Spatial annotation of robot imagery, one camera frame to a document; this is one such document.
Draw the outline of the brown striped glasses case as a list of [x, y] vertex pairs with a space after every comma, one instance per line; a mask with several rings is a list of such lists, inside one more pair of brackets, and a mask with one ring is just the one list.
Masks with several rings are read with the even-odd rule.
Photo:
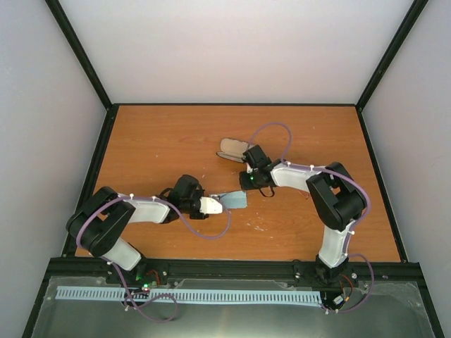
[[216, 152], [216, 155], [229, 161], [244, 163], [243, 153], [253, 146], [238, 139], [224, 138], [220, 142], [220, 150]]

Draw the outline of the light blue cleaning cloth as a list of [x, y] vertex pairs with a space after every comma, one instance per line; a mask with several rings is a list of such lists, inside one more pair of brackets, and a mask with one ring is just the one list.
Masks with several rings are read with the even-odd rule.
[[247, 194], [242, 190], [210, 194], [209, 196], [218, 199], [227, 209], [242, 209], [247, 207]]

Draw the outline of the thin red frame glasses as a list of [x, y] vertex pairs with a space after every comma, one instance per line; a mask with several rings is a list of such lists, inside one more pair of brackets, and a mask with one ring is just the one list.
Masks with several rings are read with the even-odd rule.
[[303, 196], [306, 200], [309, 200], [311, 198], [310, 194], [307, 192], [304, 192], [302, 190], [297, 191], [301, 196]]

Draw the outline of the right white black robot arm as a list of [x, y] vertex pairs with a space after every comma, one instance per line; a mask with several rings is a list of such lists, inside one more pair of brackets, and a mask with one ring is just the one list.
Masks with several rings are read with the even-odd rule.
[[272, 161], [258, 145], [247, 145], [242, 155], [247, 169], [240, 173], [243, 190], [286, 187], [310, 195], [324, 225], [323, 239], [315, 258], [314, 275], [324, 285], [338, 279], [346, 268], [348, 248], [356, 224], [369, 211], [368, 194], [334, 162], [327, 166], [307, 166], [285, 159]]

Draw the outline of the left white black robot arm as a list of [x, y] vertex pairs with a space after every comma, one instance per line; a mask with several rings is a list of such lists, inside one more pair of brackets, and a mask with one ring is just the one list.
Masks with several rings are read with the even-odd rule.
[[182, 175], [174, 187], [149, 198], [102, 187], [69, 218], [66, 229], [77, 246], [116, 264], [123, 277], [136, 284], [146, 277], [147, 267], [141, 262], [143, 254], [121, 237], [128, 224], [167, 224], [183, 214], [203, 220], [222, 211], [217, 199], [204, 195], [195, 177]]

